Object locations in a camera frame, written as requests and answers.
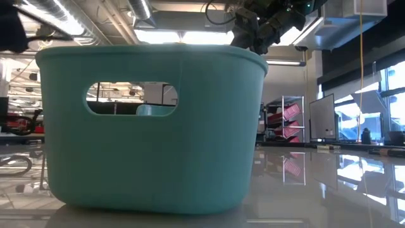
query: metal shelving rack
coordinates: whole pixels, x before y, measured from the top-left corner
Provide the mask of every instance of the metal shelving rack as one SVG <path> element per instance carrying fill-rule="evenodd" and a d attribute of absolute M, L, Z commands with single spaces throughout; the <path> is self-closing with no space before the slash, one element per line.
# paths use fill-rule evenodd
<path fill-rule="evenodd" d="M 291 105 L 292 103 L 295 103 L 297 101 L 301 100 L 301 116 L 302 116 L 302 126 L 299 127 L 288 127 L 285 126 L 285 120 L 284 120 L 284 107 Z M 278 98 L 272 102 L 269 102 L 266 104 L 266 108 L 268 107 L 282 107 L 282 131 L 283 131 L 283 135 L 284 135 L 284 129 L 285 128 L 298 128 L 298 129 L 302 129 L 302 140 L 305 141 L 305 117 L 304 117 L 304 96 L 282 96 L 281 98 Z M 266 136 L 268 135 L 268 131 L 269 130 L 274 130 L 274 129 L 269 129 L 267 127 L 267 113 L 265 113 L 265 120 L 266 120 L 266 128 L 265 128 L 265 133 Z"/>

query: fluorescent light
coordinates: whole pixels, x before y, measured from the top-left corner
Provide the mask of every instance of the fluorescent light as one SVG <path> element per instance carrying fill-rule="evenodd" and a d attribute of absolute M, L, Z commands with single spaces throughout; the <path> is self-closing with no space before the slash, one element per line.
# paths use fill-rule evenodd
<path fill-rule="evenodd" d="M 38 108 L 22 108 L 23 110 L 37 110 Z"/>
<path fill-rule="evenodd" d="M 97 101 L 97 98 L 86 98 L 86 101 Z M 99 102 L 107 102 L 107 98 L 99 98 Z"/>
<path fill-rule="evenodd" d="M 269 65 L 282 65 L 282 66 L 299 66 L 301 62 L 298 61 L 279 61 L 279 60 L 266 60 Z"/>
<path fill-rule="evenodd" d="M 150 44 L 180 42 L 180 37 L 176 32 L 135 30 L 135 33 L 140 41 Z"/>
<path fill-rule="evenodd" d="M 321 22 L 323 22 L 323 17 L 320 17 L 315 21 L 309 28 L 305 30 L 292 44 L 298 45 L 310 32 L 312 32 Z"/>
<path fill-rule="evenodd" d="M 296 29 L 295 27 L 290 28 L 284 35 L 280 37 L 280 42 L 278 44 L 273 44 L 272 46 L 288 46 L 296 40 L 301 31 Z"/>
<path fill-rule="evenodd" d="M 224 32 L 186 32 L 182 42 L 186 44 L 230 44 L 234 33 Z"/>

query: wall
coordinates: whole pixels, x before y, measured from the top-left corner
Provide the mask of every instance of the wall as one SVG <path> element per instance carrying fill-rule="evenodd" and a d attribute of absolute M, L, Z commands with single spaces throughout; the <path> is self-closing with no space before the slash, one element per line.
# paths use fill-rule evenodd
<path fill-rule="evenodd" d="M 177 92 L 171 85 L 166 85 L 163 89 L 162 82 L 146 82 L 144 85 L 146 103 L 162 104 L 162 92 L 163 92 L 163 104 L 164 105 L 176 105 L 177 104 Z"/>
<path fill-rule="evenodd" d="M 281 96 L 302 96 L 305 93 L 304 67 L 269 66 L 261 101 L 269 103 Z"/>

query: small teal object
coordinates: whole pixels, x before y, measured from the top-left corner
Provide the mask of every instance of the small teal object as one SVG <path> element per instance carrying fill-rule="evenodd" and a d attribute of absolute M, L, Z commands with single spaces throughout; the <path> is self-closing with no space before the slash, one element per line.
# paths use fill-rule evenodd
<path fill-rule="evenodd" d="M 49 186 L 68 205 L 206 214 L 249 189 L 268 65 L 231 46 L 55 47 L 41 73 Z M 166 82 L 167 115 L 99 115 L 96 82 Z"/>
<path fill-rule="evenodd" d="M 163 116 L 170 114 L 174 108 L 174 106 L 141 104 L 138 106 L 136 114 L 140 116 Z"/>

